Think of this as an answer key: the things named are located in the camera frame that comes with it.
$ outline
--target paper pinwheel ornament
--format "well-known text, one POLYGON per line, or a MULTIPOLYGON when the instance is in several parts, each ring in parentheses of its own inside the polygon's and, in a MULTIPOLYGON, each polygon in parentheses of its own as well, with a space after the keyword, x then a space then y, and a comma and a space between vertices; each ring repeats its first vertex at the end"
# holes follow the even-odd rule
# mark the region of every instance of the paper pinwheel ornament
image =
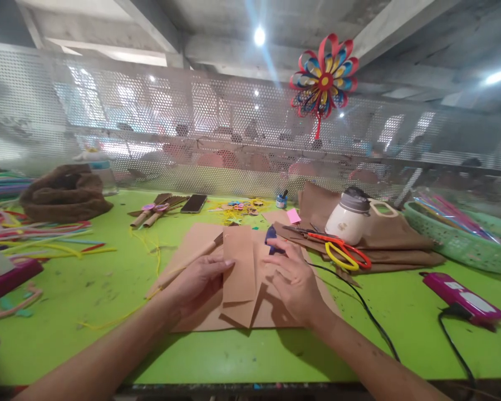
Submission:
POLYGON ((327 118, 332 109, 347 105, 347 94, 356 90, 357 81, 352 76, 358 69, 358 59, 350 57, 353 48, 352 40, 338 42, 332 33, 319 46, 319 54, 307 50, 299 57, 299 71, 292 75, 289 84, 299 91, 292 99, 291 105, 298 108, 300 117, 315 114, 317 131, 315 139, 319 139, 321 119, 327 118), (332 50, 325 53, 327 41, 332 50), (302 62, 304 55, 308 61, 302 62))

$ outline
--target pink hot glue gun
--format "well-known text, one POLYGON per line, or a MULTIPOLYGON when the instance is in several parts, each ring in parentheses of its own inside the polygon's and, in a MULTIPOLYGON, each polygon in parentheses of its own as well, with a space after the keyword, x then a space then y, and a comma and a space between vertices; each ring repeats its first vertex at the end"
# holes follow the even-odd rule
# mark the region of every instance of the pink hot glue gun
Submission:
POLYGON ((463 317, 474 325, 490 327, 501 321, 501 310, 471 292, 444 273, 420 273, 423 282, 436 292, 449 305, 462 307, 463 317))

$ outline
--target red scissors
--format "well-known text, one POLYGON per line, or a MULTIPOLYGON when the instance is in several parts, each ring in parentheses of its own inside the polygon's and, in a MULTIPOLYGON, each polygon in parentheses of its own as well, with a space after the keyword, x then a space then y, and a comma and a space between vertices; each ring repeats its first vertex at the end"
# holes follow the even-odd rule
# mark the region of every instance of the red scissors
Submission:
POLYGON ((327 234, 327 233, 320 233, 316 229, 314 230, 307 230, 303 228, 295 228, 291 226, 283 226, 283 228, 288 229, 290 231, 295 231, 299 234, 304 234, 305 236, 320 239, 325 242, 325 249, 327 251, 327 255, 330 257, 330 259, 333 260, 334 263, 336 263, 338 266, 346 269, 346 270, 351 270, 351 271, 356 271, 358 270, 359 267, 363 269, 370 269, 371 268, 371 260, 368 258, 367 255, 365 255, 363 252, 359 251, 355 247, 350 246, 349 244, 346 244, 344 240, 327 234), (342 257, 345 258, 345 260, 348 263, 344 263, 340 261, 333 253, 332 250, 336 251, 338 254, 340 254, 342 257), (358 259, 355 259, 353 256, 353 253, 357 254, 360 256, 363 260, 361 262, 358 259))

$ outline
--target forearm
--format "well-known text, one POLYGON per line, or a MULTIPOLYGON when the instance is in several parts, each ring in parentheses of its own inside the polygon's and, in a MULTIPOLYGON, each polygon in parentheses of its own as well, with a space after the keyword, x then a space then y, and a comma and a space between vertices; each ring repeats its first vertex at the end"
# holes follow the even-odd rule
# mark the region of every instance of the forearm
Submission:
POLYGON ((377 401, 449 399, 331 311, 316 320, 312 331, 351 367, 377 401))
POLYGON ((119 327, 29 386, 15 400, 109 399, 178 322, 179 312, 156 296, 119 327))

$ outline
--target pink device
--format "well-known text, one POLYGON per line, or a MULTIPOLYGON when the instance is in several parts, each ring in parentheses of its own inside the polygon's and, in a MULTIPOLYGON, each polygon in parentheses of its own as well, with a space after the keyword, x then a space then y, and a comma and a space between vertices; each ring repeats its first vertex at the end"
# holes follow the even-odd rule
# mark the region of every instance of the pink device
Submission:
POLYGON ((16 263, 13 270, 0 276, 0 298, 42 271, 43 267, 35 259, 16 263))
POLYGON ((420 273, 423 282, 449 305, 459 304, 471 314, 474 325, 494 325, 501 321, 501 310, 471 292, 444 273, 420 273))

